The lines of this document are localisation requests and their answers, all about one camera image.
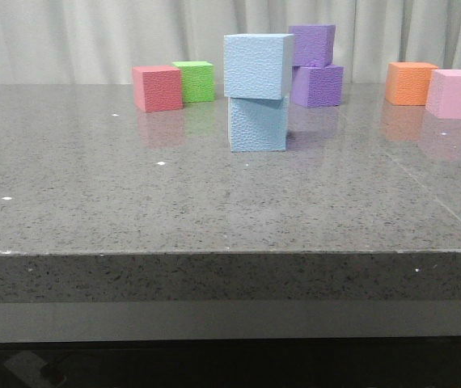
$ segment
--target curtain fold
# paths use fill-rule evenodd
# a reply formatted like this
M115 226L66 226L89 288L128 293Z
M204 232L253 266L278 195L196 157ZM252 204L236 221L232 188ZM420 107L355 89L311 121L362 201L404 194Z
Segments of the curtain fold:
M461 0L0 0L0 83L131 83L131 67L210 61L223 36L336 25L346 82L389 61L461 69Z

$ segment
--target pink cube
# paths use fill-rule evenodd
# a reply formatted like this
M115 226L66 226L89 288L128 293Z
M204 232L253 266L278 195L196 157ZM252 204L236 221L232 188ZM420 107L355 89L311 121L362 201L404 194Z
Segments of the pink cube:
M461 70L433 70L426 110L439 119L461 119Z
M139 66L132 69L135 104L144 112L182 109L182 72L178 67Z

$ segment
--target table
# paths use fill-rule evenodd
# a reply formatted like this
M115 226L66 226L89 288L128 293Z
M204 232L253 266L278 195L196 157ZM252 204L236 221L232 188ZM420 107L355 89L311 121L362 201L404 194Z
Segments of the table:
M292 104L286 152L231 153L226 120L221 92L144 113L128 85L0 86L0 309L153 306L169 338L194 306L460 308L461 120L371 84Z

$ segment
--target stacked cubes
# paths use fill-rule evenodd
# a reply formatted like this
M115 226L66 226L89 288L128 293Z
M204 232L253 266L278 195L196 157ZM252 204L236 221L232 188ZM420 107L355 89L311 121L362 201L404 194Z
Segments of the stacked cubes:
M290 100L306 108L340 105L344 68L333 65L335 26L290 26L295 36Z
M232 151L286 149L294 36L225 36L225 96Z

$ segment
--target foam block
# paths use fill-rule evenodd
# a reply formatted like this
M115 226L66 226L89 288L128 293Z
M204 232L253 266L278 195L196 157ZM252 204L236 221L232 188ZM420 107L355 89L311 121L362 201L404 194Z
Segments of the foam block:
M288 32L295 35L294 66L325 67L331 65L335 25L289 26Z
M425 105L432 70L427 62L391 62L385 82L385 99L394 105Z
M182 109L182 74L169 66L132 68L135 104L144 112Z
M290 101L306 108L340 105L344 67L294 67Z
M426 110L439 119L461 119L461 70L434 70Z
M226 35L224 41L225 96L283 99L290 92L293 35Z
M286 150L289 99L229 99L232 151Z
M214 101L214 67L205 61L173 62L182 71L182 100L185 103Z

